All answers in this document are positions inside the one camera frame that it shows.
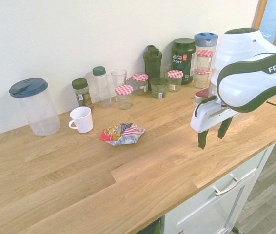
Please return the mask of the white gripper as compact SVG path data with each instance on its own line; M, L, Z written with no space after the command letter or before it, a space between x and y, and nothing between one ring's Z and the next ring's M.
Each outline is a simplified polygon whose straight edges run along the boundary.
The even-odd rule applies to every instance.
M222 139L232 122L233 116L234 111L218 103L217 97L208 97L202 100L196 107L191 120L191 127L198 132L198 146L201 149L205 148L208 129L221 122L217 137Z

